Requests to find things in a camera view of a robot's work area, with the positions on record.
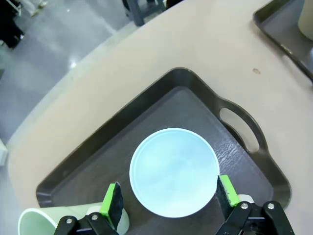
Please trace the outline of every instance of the bolt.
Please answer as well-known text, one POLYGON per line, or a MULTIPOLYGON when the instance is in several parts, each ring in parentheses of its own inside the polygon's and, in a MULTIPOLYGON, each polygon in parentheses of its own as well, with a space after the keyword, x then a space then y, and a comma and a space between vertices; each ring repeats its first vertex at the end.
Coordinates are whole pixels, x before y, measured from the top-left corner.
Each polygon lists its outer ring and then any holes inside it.
POLYGON ((248 204, 247 203, 242 203, 240 207, 242 209, 247 209, 248 208, 248 204))
POLYGON ((269 203, 269 204, 268 204, 268 208, 269 208, 270 210, 274 209, 274 207, 275 207, 275 206, 274 206, 273 203, 269 203))

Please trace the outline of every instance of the gray stool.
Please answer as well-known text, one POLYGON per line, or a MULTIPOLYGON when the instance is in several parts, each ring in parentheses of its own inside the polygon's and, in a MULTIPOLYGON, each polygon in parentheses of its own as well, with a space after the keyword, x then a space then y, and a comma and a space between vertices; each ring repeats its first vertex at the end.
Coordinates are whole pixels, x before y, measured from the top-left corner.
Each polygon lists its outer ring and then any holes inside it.
POLYGON ((165 11, 163 0, 156 0, 157 4, 153 7, 147 7, 147 9, 140 9, 138 0, 127 0, 129 9, 126 10, 126 14, 134 21, 135 25, 142 26, 145 24, 144 18, 157 12, 165 11))

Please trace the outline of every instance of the black serving tray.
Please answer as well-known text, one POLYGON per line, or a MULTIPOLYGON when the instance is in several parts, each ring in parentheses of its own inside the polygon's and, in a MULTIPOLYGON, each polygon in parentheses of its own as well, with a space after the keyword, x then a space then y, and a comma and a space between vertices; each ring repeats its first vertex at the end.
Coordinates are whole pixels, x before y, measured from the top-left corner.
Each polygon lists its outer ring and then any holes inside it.
POLYGON ((229 175, 238 194, 249 194, 260 205, 276 200, 287 206, 289 183, 270 156, 258 124, 243 108, 219 97, 184 68, 166 73, 61 162, 37 187, 39 205, 100 202, 109 183, 118 181, 130 217, 128 234, 214 234, 224 221, 216 197, 191 216, 170 219, 146 210, 133 194, 129 166, 135 149, 148 135, 169 127, 185 128, 205 138, 218 157, 221 174, 229 175), (248 124, 260 146, 257 152, 244 149, 237 132, 221 120, 221 108, 235 112, 248 124))
POLYGON ((313 41, 298 28, 304 0, 273 0, 253 14, 255 24, 313 82, 313 41))

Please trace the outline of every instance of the round plate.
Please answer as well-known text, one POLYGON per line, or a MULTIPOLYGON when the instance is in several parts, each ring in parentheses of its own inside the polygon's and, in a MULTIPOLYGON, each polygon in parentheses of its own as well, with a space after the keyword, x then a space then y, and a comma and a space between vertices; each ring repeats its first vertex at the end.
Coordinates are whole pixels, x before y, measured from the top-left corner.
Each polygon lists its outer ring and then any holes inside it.
POLYGON ((148 136, 134 152, 130 182, 138 201, 170 218, 191 215, 213 197, 220 168, 212 147, 198 134, 169 128, 148 136))

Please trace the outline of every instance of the chair leg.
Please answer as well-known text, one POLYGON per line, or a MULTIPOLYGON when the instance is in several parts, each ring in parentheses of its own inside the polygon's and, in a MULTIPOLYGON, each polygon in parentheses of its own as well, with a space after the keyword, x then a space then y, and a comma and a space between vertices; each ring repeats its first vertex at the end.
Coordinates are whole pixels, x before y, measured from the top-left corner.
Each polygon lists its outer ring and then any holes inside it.
POLYGON ((159 7, 161 8, 161 10, 165 11, 166 8, 164 6, 163 0, 157 0, 157 2, 158 2, 159 7))
POLYGON ((133 20, 134 20, 135 25, 143 26, 145 22, 143 20, 143 16, 142 16, 137 0, 127 0, 127 2, 128 2, 130 12, 133 15, 133 20))

